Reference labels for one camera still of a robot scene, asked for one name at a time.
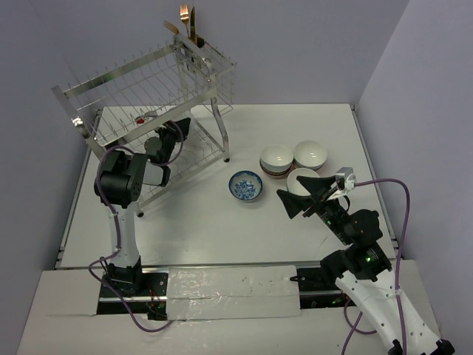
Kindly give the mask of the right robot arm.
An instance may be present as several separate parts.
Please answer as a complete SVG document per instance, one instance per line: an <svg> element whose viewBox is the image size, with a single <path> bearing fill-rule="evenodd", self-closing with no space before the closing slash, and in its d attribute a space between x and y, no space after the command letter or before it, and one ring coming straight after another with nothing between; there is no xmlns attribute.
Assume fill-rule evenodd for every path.
<svg viewBox="0 0 473 355"><path fill-rule="evenodd" d="M317 215L346 246L321 260L316 282L339 289L358 307L380 336L388 354L453 354L450 341L440 338L423 321L400 286L401 263L385 255L378 240L382 236L379 214L360 209L350 214L340 197L362 184L351 168L332 177L303 177L298 181L308 191L298 196L279 189L289 218Z"/></svg>

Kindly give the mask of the white bowl front stack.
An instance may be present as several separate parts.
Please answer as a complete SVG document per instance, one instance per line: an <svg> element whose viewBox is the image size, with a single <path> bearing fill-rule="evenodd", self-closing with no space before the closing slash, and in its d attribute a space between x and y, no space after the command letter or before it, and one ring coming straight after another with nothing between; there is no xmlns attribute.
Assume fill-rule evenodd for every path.
<svg viewBox="0 0 473 355"><path fill-rule="evenodd" d="M298 196L310 196L308 190L303 187L302 184L297 180L298 176L309 177L309 178L319 178L319 174L308 168L297 168L294 169L287 177L286 187L287 191Z"/></svg>

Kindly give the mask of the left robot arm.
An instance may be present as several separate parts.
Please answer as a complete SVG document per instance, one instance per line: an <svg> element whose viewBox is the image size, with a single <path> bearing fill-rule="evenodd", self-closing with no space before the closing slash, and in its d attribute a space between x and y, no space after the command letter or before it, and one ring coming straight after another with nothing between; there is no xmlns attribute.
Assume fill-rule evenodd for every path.
<svg viewBox="0 0 473 355"><path fill-rule="evenodd" d="M147 138L144 153L125 146L107 149L95 176L94 192L110 210L112 255L99 262L105 268L103 281L123 296L133 296L144 286L140 252L135 237L137 202L144 184L165 187L171 177L169 165L183 149L193 119L168 121Z"/></svg>

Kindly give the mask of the white bowl dark band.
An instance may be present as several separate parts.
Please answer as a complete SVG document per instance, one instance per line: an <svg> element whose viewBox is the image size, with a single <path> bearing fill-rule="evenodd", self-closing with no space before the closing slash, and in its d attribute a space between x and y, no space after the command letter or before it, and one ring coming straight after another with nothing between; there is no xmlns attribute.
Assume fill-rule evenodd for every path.
<svg viewBox="0 0 473 355"><path fill-rule="evenodd" d="M184 115L180 120L176 121L176 124L179 126L185 141L189 135L194 133L195 118L192 114Z"/></svg>

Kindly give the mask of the blue floral bowl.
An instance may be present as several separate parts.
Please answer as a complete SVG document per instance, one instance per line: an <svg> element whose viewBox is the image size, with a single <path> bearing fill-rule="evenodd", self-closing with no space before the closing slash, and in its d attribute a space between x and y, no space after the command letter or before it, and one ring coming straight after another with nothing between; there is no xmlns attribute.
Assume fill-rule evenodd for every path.
<svg viewBox="0 0 473 355"><path fill-rule="evenodd" d="M263 192L263 182L257 173L242 170L233 174L228 181L228 188L233 197L243 202L257 199Z"/></svg>

